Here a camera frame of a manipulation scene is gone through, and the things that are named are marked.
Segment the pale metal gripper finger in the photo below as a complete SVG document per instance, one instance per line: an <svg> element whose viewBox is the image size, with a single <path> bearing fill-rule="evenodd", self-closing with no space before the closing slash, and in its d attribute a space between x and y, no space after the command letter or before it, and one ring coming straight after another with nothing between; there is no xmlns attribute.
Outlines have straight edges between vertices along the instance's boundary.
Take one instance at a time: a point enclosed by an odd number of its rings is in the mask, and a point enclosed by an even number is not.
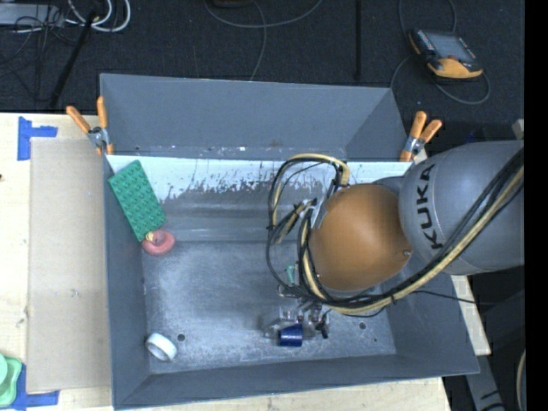
<svg viewBox="0 0 548 411"><path fill-rule="evenodd" d="M299 316L299 324L303 333L319 333L322 313L318 309L302 312Z"/></svg>
<svg viewBox="0 0 548 411"><path fill-rule="evenodd" d="M279 337L279 332L296 323L296 313L288 308L279 308L275 313L265 317L263 335L265 337Z"/></svg>

